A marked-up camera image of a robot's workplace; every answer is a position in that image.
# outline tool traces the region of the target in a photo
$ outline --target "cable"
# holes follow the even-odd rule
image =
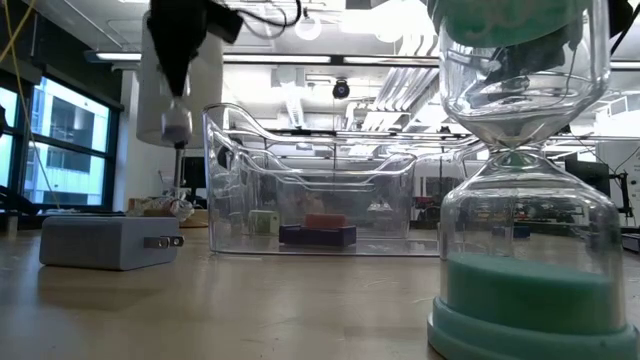
[[[618,169],[620,169],[620,166],[624,165],[627,161],[629,161],[633,157],[633,155],[635,155],[638,152],[638,150],[640,150],[640,146],[638,146],[635,150],[633,150],[631,155],[629,155],[629,157],[627,157],[623,162],[620,163],[620,165],[616,167],[615,170],[613,170],[613,174],[614,175],[617,174],[617,171]]]
[[[640,13],[640,4],[638,4],[635,10],[633,10],[633,15],[631,16],[631,22],[629,22],[629,26],[627,26],[622,31],[620,36],[618,36],[618,38],[616,39],[616,42],[611,47],[611,55],[613,55],[613,53],[616,52],[616,50],[618,49],[618,46],[620,46],[620,43],[622,42],[622,39],[624,39],[624,37],[627,36],[627,33],[629,32],[629,30],[631,30],[631,26],[633,26],[633,23],[636,21],[636,18],[638,17],[638,13]]]
[[[36,0],[31,0],[31,4],[29,4],[29,8],[33,8],[33,5],[35,4],[35,2]],[[5,2],[4,4],[4,15],[7,20],[7,31],[9,32],[9,36],[11,36],[11,40],[14,40],[18,37],[21,27],[20,25],[18,25],[18,27],[16,27],[15,33],[13,33],[13,30],[11,30],[11,17],[9,15],[8,2]],[[22,103],[22,110],[24,111],[24,119],[27,122],[27,134],[28,134],[27,137],[30,138],[31,142],[33,143],[34,157],[38,160],[38,164],[40,165],[40,170],[42,170],[42,175],[44,176],[44,180],[47,183],[47,188],[49,189],[49,192],[51,192],[51,194],[53,195],[53,200],[56,204],[56,207],[60,209],[60,201],[58,201],[58,196],[56,195],[56,192],[53,191],[53,189],[51,188],[51,184],[49,183],[49,178],[47,177],[47,172],[45,171],[44,165],[42,165],[42,160],[40,159],[40,151],[38,150],[38,146],[36,146],[36,139],[33,136],[33,132],[31,131],[31,117],[29,116],[27,102],[24,99],[24,91],[22,90],[22,79],[20,78],[20,69],[18,67],[18,58],[16,57],[16,50],[11,40],[9,41],[9,44],[7,46],[11,50],[11,57],[13,58],[13,67],[14,67],[14,70],[16,71],[16,78],[18,80],[18,93],[20,95],[20,102]]]
[[[565,91],[564,91],[564,95],[562,95],[562,99],[558,100],[557,102],[551,104],[551,105],[547,105],[544,107],[551,107],[551,106],[556,106],[558,104],[560,104],[561,102],[563,102],[567,96],[569,95],[569,83],[571,82],[571,76],[573,76],[573,67],[576,64],[576,54],[578,54],[578,50],[574,50],[573,55],[571,56],[571,65],[569,66],[569,75],[567,75],[567,81],[564,84],[565,87]]]
[[[254,18],[255,20],[258,20],[260,22],[263,22],[265,24],[269,24],[271,26],[276,26],[276,27],[281,27],[283,29],[286,29],[288,27],[292,27],[295,24],[298,23],[298,21],[300,21],[300,18],[302,18],[302,2],[300,0],[296,0],[296,17],[295,19],[293,19],[293,22],[288,23],[287,22],[287,18],[285,16],[284,22],[280,23],[277,21],[273,21],[273,20],[269,20],[266,18],[263,18],[262,16],[258,15],[258,14],[254,14],[253,12],[249,11],[249,10],[245,10],[245,9],[236,9],[236,11],[240,14],[244,14],[247,15],[251,18]]]
[[[5,8],[7,8],[9,6],[9,2],[5,1]],[[20,20],[20,23],[18,24],[18,26],[16,27],[16,30],[14,32],[14,35],[11,35],[11,32],[9,32],[9,42],[7,43],[7,46],[4,48],[4,50],[2,50],[2,54],[0,54],[0,63],[4,60],[5,56],[7,56],[7,53],[9,52],[9,49],[13,48],[13,43],[16,42],[16,39],[18,38],[18,34],[20,34],[20,31],[22,30],[22,27],[24,26],[24,24],[27,22],[27,19],[29,19],[29,15],[31,15],[31,11],[33,10],[33,6],[36,4],[36,0],[31,0],[31,2],[29,3],[29,7],[27,8],[27,11],[24,13],[24,16],[22,17],[22,20]],[[7,22],[7,28],[11,27],[11,23]]]
[[[578,142],[580,143],[580,145],[584,146],[584,148],[585,148],[585,149],[587,149],[587,151],[589,151],[589,152],[590,152],[590,153],[591,153],[591,154],[592,154],[592,155],[593,155],[593,156],[594,156],[598,161],[600,161],[601,163],[603,163],[603,164],[607,165],[607,167],[609,168],[609,170],[611,170],[611,173],[612,173],[613,175],[616,175],[616,174],[617,174],[617,173],[616,173],[616,170],[617,170],[617,169],[616,169],[616,170],[613,170],[613,169],[611,168],[611,166],[609,166],[609,164],[608,164],[608,163],[604,162],[604,160],[602,160],[598,155],[596,155],[596,152],[595,152],[595,151],[591,150],[591,148],[590,148],[590,147],[588,147],[587,145],[585,145],[585,143],[583,143],[583,142],[582,142],[582,140],[580,140],[580,138],[579,138],[578,136],[576,136],[576,135],[573,133],[573,131],[569,131],[569,133],[570,133],[570,134],[571,134],[571,136],[573,136],[576,140],[578,140]],[[620,188],[620,190],[622,190],[622,185],[620,185],[620,183],[618,182],[618,180],[617,180],[617,179],[615,180],[615,183],[616,183],[616,185],[618,185],[618,187]]]
[[[284,10],[282,10],[282,8],[280,8],[280,7],[276,7],[276,10],[280,11],[280,13],[282,14],[282,17],[284,18],[284,22],[286,23],[287,22],[287,14],[284,12]],[[280,28],[280,31],[278,31],[278,33],[276,33],[276,34],[264,35],[264,34],[260,34],[259,32],[255,31],[251,26],[249,26],[248,22],[245,22],[244,26],[246,26],[247,30],[249,30],[249,32],[252,33],[255,37],[257,37],[258,39],[262,39],[262,40],[277,39],[282,34],[284,34],[285,30],[287,30],[287,28],[283,26],[283,27]]]

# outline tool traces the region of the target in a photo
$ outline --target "ceiling light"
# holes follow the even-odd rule
[[[104,61],[140,61],[140,53],[96,53],[100,60]]]
[[[262,7],[262,8],[265,8],[266,10],[271,10],[271,8],[267,8],[267,5],[277,6],[278,8],[285,8],[285,9],[296,8],[296,3],[294,1],[289,1],[289,0],[227,1],[225,2],[225,5],[230,8]],[[330,10],[328,5],[324,2],[317,2],[317,3],[305,2],[304,7],[307,8],[307,10],[316,10],[316,11]]]
[[[309,143],[297,143],[297,144],[296,144],[296,150],[300,150],[300,151],[312,151],[312,150],[313,150],[313,144],[309,144]]]
[[[396,42],[403,35],[435,35],[427,6],[420,0],[389,0],[370,10],[344,11],[340,31],[373,34],[386,43]]]
[[[264,54],[224,54],[225,63],[230,64],[329,64],[330,56],[317,55],[264,55]]]
[[[434,56],[345,56],[344,62],[345,64],[358,65],[403,65],[432,68],[437,68],[439,65],[438,58]]]
[[[611,60],[612,70],[640,70],[640,61]]]
[[[311,20],[313,24],[311,24],[311,28],[308,28],[307,25],[303,25],[303,22],[308,22]],[[304,20],[298,21],[295,26],[296,35],[302,40],[312,41],[320,36],[322,32],[322,24],[320,23],[320,19],[315,16],[310,16]]]
[[[379,145],[354,145],[349,149],[349,156],[369,156],[373,155]]]
[[[336,80],[334,76],[322,74],[306,74],[304,76],[306,82],[333,84]]]
[[[110,62],[139,62],[142,54],[139,52],[102,52],[85,51],[85,59],[90,63],[110,63]]]
[[[338,131],[336,132],[338,136],[382,136],[387,137],[390,135],[389,132],[382,131]]]

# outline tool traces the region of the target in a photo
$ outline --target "wooden table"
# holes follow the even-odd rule
[[[439,261],[212,256],[206,229],[178,259],[130,272],[42,267],[37,233],[0,239],[0,358],[440,359],[426,319]],[[640,261],[625,257],[640,323]]]

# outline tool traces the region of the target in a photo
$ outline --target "yellow cable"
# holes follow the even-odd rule
[[[29,9],[33,7],[33,4],[35,4],[35,2],[36,0],[31,1],[31,4],[29,5]],[[20,25],[18,25],[18,27],[16,28],[15,35],[12,35],[13,31],[11,30],[11,17],[9,15],[8,2],[5,2],[4,4],[4,15],[5,15],[5,18],[7,19],[7,31],[9,32],[9,36],[11,36],[11,40],[9,41],[9,44],[7,46],[9,49],[11,49],[11,57],[13,58],[13,67],[14,67],[14,70],[16,71],[16,78],[18,80],[18,92],[20,94],[20,102],[22,103],[22,110],[24,111],[24,119],[27,122],[27,134],[28,134],[27,137],[30,138],[31,142],[33,143],[34,157],[38,160],[38,164],[40,165],[40,170],[42,170],[42,175],[44,176],[44,181],[47,183],[47,188],[49,189],[49,192],[51,192],[51,194],[53,195],[53,201],[55,201],[56,207],[60,209],[60,202],[58,201],[58,196],[56,195],[56,192],[53,191],[53,189],[51,188],[51,185],[49,184],[49,178],[47,177],[47,172],[44,169],[44,165],[42,165],[42,160],[40,160],[40,151],[38,150],[38,146],[36,145],[36,139],[33,136],[33,131],[31,131],[31,116],[29,115],[27,102],[24,99],[24,91],[22,91],[22,79],[20,78],[20,69],[18,67],[18,59],[16,57],[16,50],[12,42],[14,39],[17,38],[23,22],[20,22]],[[2,62],[2,58],[4,58],[4,55],[5,54],[3,52],[3,55],[0,56],[0,62]]]
[[[22,17],[22,20],[20,20],[20,23],[16,27],[16,31],[15,31],[14,35],[11,35],[11,23],[9,23],[9,22],[7,23],[7,27],[9,28],[9,36],[10,36],[10,38],[9,38],[9,43],[4,48],[4,50],[2,50],[2,54],[0,55],[0,63],[4,60],[4,57],[7,56],[7,53],[9,52],[9,49],[13,48],[13,43],[16,42],[16,39],[18,38],[18,35],[20,34],[20,31],[22,30],[22,27],[27,22],[27,19],[29,19],[29,15],[31,15],[31,11],[33,10],[33,6],[35,4],[36,4],[36,0],[31,0],[31,2],[29,3],[29,7],[27,8],[27,12],[24,13],[24,16]],[[4,7],[5,7],[5,9],[7,9],[9,7],[9,0],[5,0]],[[5,14],[7,14],[6,17],[7,17],[7,19],[9,19],[9,15],[8,15],[9,14],[9,10],[5,10]]]

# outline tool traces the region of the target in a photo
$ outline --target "metal rod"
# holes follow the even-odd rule
[[[182,186],[182,158],[184,149],[176,149],[176,163],[173,171],[173,187],[177,190]]]

